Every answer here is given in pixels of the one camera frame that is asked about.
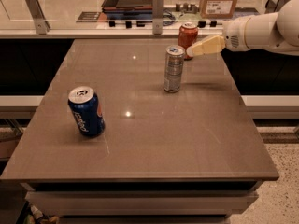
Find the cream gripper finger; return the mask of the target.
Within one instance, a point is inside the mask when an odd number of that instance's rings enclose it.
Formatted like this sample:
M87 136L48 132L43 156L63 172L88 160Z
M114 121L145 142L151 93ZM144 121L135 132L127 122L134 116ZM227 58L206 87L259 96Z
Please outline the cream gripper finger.
M187 48L190 57L219 53L225 48L225 41L221 35L209 35Z

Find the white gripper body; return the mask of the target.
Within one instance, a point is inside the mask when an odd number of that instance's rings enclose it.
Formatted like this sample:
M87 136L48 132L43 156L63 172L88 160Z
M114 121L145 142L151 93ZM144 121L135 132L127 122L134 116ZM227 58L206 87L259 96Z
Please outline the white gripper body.
M230 51L248 51L245 31L249 16L239 17L223 23L225 47Z

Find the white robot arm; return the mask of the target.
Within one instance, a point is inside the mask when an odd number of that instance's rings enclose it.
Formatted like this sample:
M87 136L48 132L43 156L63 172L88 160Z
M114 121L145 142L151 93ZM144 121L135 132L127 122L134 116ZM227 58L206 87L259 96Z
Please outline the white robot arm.
M187 48L191 57L230 51L262 49L297 56L299 0L290 0L279 12L239 17L223 23L222 35L209 35Z

